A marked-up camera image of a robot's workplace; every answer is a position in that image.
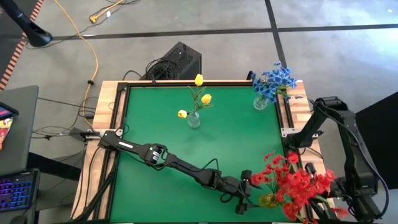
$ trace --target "glass vase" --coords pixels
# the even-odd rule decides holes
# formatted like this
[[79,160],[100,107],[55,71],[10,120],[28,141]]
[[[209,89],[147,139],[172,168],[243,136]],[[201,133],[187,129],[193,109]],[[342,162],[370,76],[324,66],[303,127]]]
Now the glass vase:
[[276,208],[279,202],[275,199],[275,195],[273,193],[261,195],[259,199],[259,205],[263,208]]
[[267,107],[268,98],[263,95],[257,95],[253,101],[256,110],[264,110]]
[[197,128],[200,125],[199,113],[197,111],[192,111],[187,116],[188,125],[191,128]]

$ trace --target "yellow cable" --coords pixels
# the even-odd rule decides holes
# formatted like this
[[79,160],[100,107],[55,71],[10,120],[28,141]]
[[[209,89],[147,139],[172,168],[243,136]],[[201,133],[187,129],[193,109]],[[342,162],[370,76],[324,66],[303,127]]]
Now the yellow cable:
[[[66,10],[61,6],[61,4],[58,2],[58,0],[54,0],[54,1],[55,1],[55,3],[57,3],[58,7],[63,11],[63,13],[68,17],[69,21],[72,23],[73,27],[75,28],[76,33],[78,34],[79,38],[86,42],[86,44],[90,47],[90,49],[91,49],[91,51],[92,51],[92,53],[94,55],[94,58],[95,58],[95,71],[94,71],[93,76],[90,79],[91,81],[93,81],[95,76],[97,76],[97,73],[98,73],[98,57],[97,57],[97,54],[95,53],[95,50],[94,50],[93,46],[91,46],[91,44],[86,39],[84,39],[83,36],[81,36],[81,34],[79,32],[79,29],[77,29],[76,24],[74,23],[72,18],[69,16],[69,14],[66,12]],[[85,98],[84,98],[84,102],[83,102],[83,115],[86,115],[85,106],[86,106],[86,99],[87,99],[87,96],[88,96],[88,92],[90,90],[90,86],[91,86],[91,84],[88,84],[88,87],[87,87],[87,90],[86,90],[86,94],[85,94]],[[86,118],[84,118],[84,119],[86,120],[88,125],[92,126],[92,124]]]
[[99,16],[102,16],[106,11],[112,9],[113,7],[117,6],[118,4],[120,4],[121,2],[123,2],[124,0],[120,0],[116,3],[114,3],[112,6],[107,7],[106,9],[102,10],[102,12],[100,12],[99,14],[95,15],[95,16],[90,16],[90,22],[91,23],[95,23],[97,21],[97,19],[99,18]]

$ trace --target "red flower bouquet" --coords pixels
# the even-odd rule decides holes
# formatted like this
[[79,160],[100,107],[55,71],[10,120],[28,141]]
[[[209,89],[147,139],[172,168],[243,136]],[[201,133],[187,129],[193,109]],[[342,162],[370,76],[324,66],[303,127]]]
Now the red flower bouquet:
[[[264,160],[273,155],[270,153],[264,156]],[[316,220],[309,221],[299,215],[304,205],[308,205],[310,198],[316,198],[323,202],[328,201],[319,196],[325,191],[330,191],[330,184],[333,182],[335,175],[333,171],[327,170],[325,175],[317,174],[312,177],[303,168],[299,168],[294,173],[290,173],[292,164],[299,161],[299,155],[290,152],[287,158],[276,155],[271,159],[271,163],[266,165],[265,170],[251,177],[254,185],[266,184],[271,190],[271,194],[262,195],[259,199],[259,205],[267,208],[274,208],[282,205],[283,212],[286,217],[292,221],[299,219],[306,224],[316,224]],[[333,211],[339,217],[347,215],[348,211],[343,208],[333,208]]]

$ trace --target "wooden table edge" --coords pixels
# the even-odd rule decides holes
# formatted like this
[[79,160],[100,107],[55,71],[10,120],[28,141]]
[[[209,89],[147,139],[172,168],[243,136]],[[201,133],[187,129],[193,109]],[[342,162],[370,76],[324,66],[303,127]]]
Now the wooden table edge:
[[[206,84],[206,83],[218,83],[218,82],[251,83],[250,80],[205,80],[204,83]],[[104,81],[102,83],[101,91],[99,93],[98,104],[96,107],[96,113],[95,113],[95,117],[93,120],[94,128],[98,128],[98,129],[108,129],[109,128],[109,125],[111,122],[111,117],[112,117],[112,109],[110,109],[110,108],[113,107],[112,103],[114,103],[114,101],[115,101],[117,87],[118,87],[119,83],[148,83],[148,84],[150,84],[150,83],[152,83],[152,81],[150,81],[150,80]],[[194,81],[193,80],[158,80],[157,83],[194,83]],[[295,126],[295,128],[302,128],[311,115],[303,81],[297,80],[297,88],[295,88],[295,89],[289,88],[287,90],[287,93],[292,96],[302,96],[303,97],[300,99],[295,99],[293,97],[289,101],[289,106],[290,106],[290,110],[292,113],[294,126]],[[123,101],[125,100],[124,95],[121,96],[121,100],[123,100]],[[281,97],[279,99],[279,103],[280,103],[279,106],[281,108],[282,122],[284,124],[284,127],[288,127],[287,113],[284,108],[283,99]],[[116,123],[120,123],[122,108],[123,108],[123,103],[120,103]],[[79,180],[78,188],[76,190],[75,201],[73,203],[72,211],[74,211],[76,206],[78,206],[78,207],[76,209],[75,215],[72,218],[76,218],[77,216],[79,216],[82,213],[86,195],[88,197],[87,203],[89,203],[98,190],[98,184],[100,181],[99,174],[101,173],[103,161],[104,161],[104,150],[103,149],[99,149],[96,157],[94,158],[93,164],[92,164],[91,175],[90,175],[90,189],[84,188],[84,186],[85,187],[87,186],[88,166],[91,162],[91,159],[93,158],[93,154],[97,148],[97,144],[98,144],[98,140],[88,142],[87,149],[86,149],[85,161],[84,161],[85,168],[82,170],[83,180],[80,176],[80,180]],[[312,148],[314,148],[316,151],[321,153],[319,143],[317,140],[315,140],[313,142]],[[303,166],[305,166],[308,162],[312,162],[312,163],[314,163],[314,166],[317,169],[318,173],[320,173],[320,174],[325,173],[325,166],[324,166],[323,161],[316,154],[312,153],[311,151],[306,151],[302,155],[302,162],[303,162]],[[109,164],[107,167],[107,173],[109,173],[109,170],[110,170],[112,164],[113,164],[113,157],[111,156],[111,159],[109,160]],[[83,183],[83,188],[81,191],[81,199],[79,201],[79,204],[77,205],[76,203],[78,201],[79,194],[80,194],[80,185],[82,183]],[[103,198],[101,201],[101,206],[100,206],[100,211],[99,211],[99,218],[105,218],[106,207],[107,207],[107,203],[108,203],[108,195],[109,195],[109,188],[103,195]]]

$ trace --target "blue hydrangea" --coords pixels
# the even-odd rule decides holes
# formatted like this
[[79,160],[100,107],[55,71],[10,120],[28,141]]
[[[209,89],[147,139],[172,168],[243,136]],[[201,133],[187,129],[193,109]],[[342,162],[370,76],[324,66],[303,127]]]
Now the blue hydrangea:
[[276,66],[275,70],[266,70],[261,74],[266,77],[266,81],[257,78],[255,73],[251,75],[254,91],[273,103],[276,102],[277,91],[281,86],[296,87],[296,79],[290,77],[292,70],[282,67],[281,62],[274,63],[274,65]]

